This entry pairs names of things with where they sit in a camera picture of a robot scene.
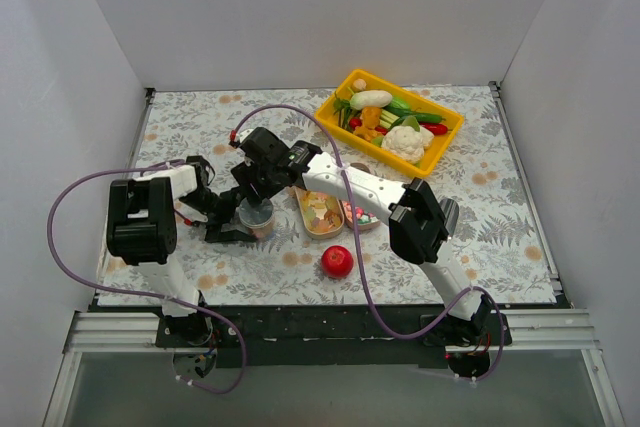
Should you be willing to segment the silver jar lid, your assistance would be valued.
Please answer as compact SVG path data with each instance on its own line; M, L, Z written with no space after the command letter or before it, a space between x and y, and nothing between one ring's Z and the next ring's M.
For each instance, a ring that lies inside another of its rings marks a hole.
M270 199L263 199L257 205L252 205L248 199L243 199L238 206L237 212L239 220L244 226L258 228L271 222L274 215L274 207Z

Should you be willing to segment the clear glass jar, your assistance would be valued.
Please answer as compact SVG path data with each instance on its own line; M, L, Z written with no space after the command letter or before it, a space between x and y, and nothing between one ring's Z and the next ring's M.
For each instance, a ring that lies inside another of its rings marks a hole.
M274 232L275 221L273 218L258 224L243 219L240 219L240 222L258 241L269 238Z

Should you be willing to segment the beige tray gummy candies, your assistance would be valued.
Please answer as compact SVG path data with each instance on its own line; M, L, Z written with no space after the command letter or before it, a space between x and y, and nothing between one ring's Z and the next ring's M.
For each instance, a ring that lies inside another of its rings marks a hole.
M303 227L314 240L336 237L345 226L345 218L339 201L327 194L295 188Z

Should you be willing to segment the pink tray colourful candies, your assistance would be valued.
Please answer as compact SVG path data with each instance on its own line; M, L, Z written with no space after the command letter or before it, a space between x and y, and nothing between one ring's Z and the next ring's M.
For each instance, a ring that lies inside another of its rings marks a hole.
M364 211L358 207L355 211L352 211L351 204L347 201L341 202L342 212L344 214L346 225L352 229L355 224L358 225L360 231L372 230L378 227L381 222L373 214Z

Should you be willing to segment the metal scoop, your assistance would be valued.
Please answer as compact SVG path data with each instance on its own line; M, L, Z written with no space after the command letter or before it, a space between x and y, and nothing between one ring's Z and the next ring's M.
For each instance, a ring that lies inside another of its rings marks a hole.
M444 227L448 232L448 237L452 238L455 234L456 226L459 219L459 205L455 200L446 197L443 197L439 201L439 205L444 214Z

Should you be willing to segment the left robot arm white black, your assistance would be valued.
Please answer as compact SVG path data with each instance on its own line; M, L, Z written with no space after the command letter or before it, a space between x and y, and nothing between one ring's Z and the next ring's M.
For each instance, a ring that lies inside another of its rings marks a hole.
M200 290L189 281L174 252L178 232L174 203L179 200L206 217L208 243L254 242L245 227L235 227L242 196L237 188L216 194L209 189L215 176L202 156L132 180L111 183L106 244L111 255L131 266L162 302L161 318L171 335L193 347L208 343L213 324L197 308Z

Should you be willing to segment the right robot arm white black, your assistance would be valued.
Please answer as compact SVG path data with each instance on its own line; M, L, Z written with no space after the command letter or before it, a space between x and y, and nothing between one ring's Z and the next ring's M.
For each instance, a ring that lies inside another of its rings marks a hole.
M230 144L245 155L232 175L251 204L297 187L373 214L389 229L391 251L417 266L441 297L445 312L429 325L437 329L442 343L471 345L486 336L491 303L473 288L452 251L459 213L455 201L436 199L421 179L402 183L339 164L336 157L305 141L287 146L263 127L233 132Z

